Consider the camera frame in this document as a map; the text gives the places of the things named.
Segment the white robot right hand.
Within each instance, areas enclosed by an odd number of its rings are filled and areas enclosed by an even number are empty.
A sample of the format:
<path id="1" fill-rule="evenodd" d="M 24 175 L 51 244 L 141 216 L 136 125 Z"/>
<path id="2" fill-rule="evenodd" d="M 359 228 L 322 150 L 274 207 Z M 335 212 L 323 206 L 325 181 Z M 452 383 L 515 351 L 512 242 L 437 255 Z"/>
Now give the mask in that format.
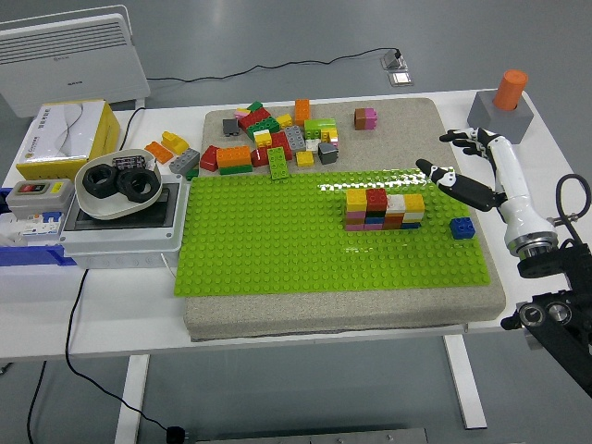
<path id="1" fill-rule="evenodd" d="M 486 159 L 494 173 L 495 187 L 491 189 L 425 159 L 419 159 L 415 164 L 450 197 L 483 212 L 497 208 L 507 225 L 504 241 L 511 255 L 524 258 L 558 247 L 557 231 L 536 211 L 524 173 L 508 139 L 482 128 L 450 129 L 439 139 L 462 147 L 467 155 Z"/>

